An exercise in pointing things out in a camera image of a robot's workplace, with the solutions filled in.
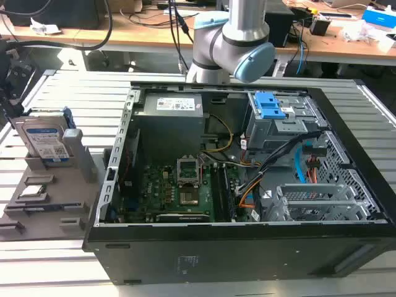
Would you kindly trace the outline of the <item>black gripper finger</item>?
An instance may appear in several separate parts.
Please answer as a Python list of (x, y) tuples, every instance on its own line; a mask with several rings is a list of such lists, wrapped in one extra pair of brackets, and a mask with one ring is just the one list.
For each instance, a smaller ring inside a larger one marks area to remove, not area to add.
[(24, 113), (24, 107), (22, 104), (17, 102), (13, 105), (9, 97), (4, 92), (1, 92), (1, 109), (12, 127), (14, 127), (12, 119), (19, 118)]

